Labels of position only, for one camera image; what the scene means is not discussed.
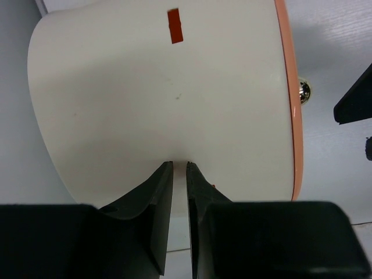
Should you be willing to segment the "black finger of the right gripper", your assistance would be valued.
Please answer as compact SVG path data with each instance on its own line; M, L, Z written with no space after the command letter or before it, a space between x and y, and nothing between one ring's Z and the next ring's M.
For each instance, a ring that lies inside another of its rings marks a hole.
M371 78L370 65L334 107L334 119L338 124L347 124L370 119Z

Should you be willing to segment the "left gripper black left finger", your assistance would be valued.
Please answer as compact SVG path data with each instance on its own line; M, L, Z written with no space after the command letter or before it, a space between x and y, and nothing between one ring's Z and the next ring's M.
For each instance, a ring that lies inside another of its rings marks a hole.
M164 162L142 184L102 207L99 233L103 276L161 276L165 271L173 163Z

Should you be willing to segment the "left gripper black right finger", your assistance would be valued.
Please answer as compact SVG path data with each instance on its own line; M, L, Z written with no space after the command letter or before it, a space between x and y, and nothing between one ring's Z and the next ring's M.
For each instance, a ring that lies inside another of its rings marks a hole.
M209 208L231 201L207 181L196 163L187 163L186 179L192 277L215 278Z

